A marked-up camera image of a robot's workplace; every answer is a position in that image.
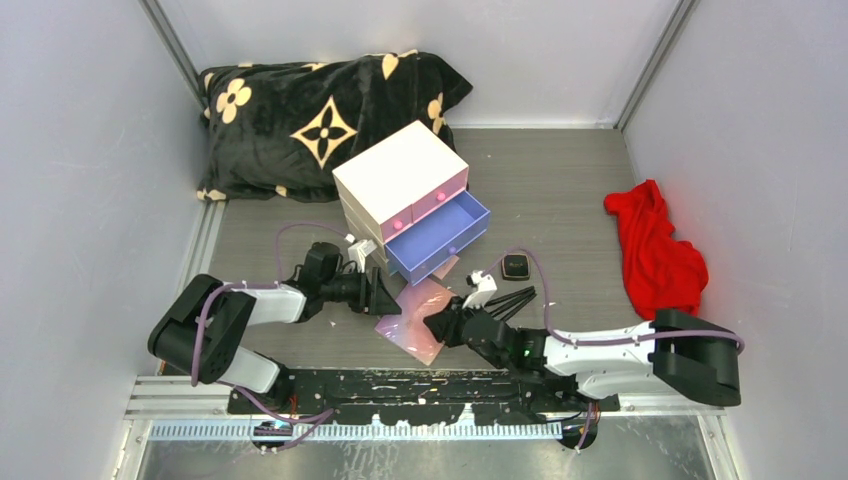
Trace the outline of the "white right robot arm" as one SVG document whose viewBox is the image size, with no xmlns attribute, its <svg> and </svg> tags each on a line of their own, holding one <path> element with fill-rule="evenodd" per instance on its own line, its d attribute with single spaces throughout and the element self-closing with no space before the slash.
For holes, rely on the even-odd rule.
<svg viewBox="0 0 848 480">
<path fill-rule="evenodd" d="M 447 307 L 423 321 L 447 347 L 466 346 L 518 381 L 555 384 L 558 403 L 582 409 L 618 394 L 676 392 L 715 407 L 741 403 L 734 332 L 675 309 L 618 330 L 568 332 L 510 326 L 482 309 Z"/>
</svg>

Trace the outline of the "black square compact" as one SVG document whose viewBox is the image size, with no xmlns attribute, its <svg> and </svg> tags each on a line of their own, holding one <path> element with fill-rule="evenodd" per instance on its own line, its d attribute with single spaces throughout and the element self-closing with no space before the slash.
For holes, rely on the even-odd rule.
<svg viewBox="0 0 848 480">
<path fill-rule="evenodd" d="M 500 262 L 500 272 L 503 280 L 526 281 L 531 277 L 529 256 L 525 253 L 506 254 Z"/>
</svg>

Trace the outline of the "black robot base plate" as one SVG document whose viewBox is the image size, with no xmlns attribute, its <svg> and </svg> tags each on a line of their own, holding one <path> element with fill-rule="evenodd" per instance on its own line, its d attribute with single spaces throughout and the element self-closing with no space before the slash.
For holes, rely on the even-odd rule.
<svg viewBox="0 0 848 480">
<path fill-rule="evenodd" d="M 341 425 L 366 425 L 377 417 L 395 426 L 451 425 L 465 409 L 476 426 L 533 425 L 548 416 L 583 412 L 589 399 L 573 377 L 505 370 L 294 369 L 289 402 L 278 414 L 312 416 L 328 409 Z"/>
</svg>

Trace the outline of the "blue drawer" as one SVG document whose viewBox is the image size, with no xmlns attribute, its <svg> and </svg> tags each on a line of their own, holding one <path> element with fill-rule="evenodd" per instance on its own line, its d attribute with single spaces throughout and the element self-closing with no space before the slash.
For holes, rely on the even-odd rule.
<svg viewBox="0 0 848 480">
<path fill-rule="evenodd" d="M 389 274 L 417 285 L 483 235 L 490 210 L 464 191 L 385 246 Z"/>
</svg>

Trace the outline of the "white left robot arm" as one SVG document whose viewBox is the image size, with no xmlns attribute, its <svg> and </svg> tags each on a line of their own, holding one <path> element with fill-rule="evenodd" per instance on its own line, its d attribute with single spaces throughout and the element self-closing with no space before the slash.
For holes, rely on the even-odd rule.
<svg viewBox="0 0 848 480">
<path fill-rule="evenodd" d="M 346 252 L 315 242 L 293 275 L 282 282 L 223 282 L 196 275 L 150 333 L 154 357 L 189 374 L 193 383 L 225 383 L 252 392 L 255 403 L 277 413 L 294 390 L 288 368 L 243 346 L 251 325 L 294 324 L 310 320 L 328 302 L 344 303 L 371 316 L 399 315 L 400 305 L 386 288 L 379 268 L 368 269 L 370 240 Z"/>
</svg>

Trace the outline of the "white pink drawer organizer box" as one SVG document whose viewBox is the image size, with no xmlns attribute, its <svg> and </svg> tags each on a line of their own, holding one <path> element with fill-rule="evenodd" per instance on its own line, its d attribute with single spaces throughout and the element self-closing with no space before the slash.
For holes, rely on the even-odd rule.
<svg viewBox="0 0 848 480">
<path fill-rule="evenodd" d="M 389 241 L 470 193 L 468 164 L 419 121 L 335 168 L 333 177 L 350 232 L 377 244 L 372 256 L 388 274 Z"/>
</svg>

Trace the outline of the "holographic eyeshadow palette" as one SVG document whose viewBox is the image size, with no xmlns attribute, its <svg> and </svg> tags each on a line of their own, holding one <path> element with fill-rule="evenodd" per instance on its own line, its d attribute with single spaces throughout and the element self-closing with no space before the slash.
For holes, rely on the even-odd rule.
<svg viewBox="0 0 848 480">
<path fill-rule="evenodd" d="M 402 312 L 383 316 L 375 331 L 425 366 L 430 366 L 443 348 L 424 319 L 441 312 L 454 294 L 441 284 L 424 279 L 407 285 L 396 298 Z"/>
</svg>

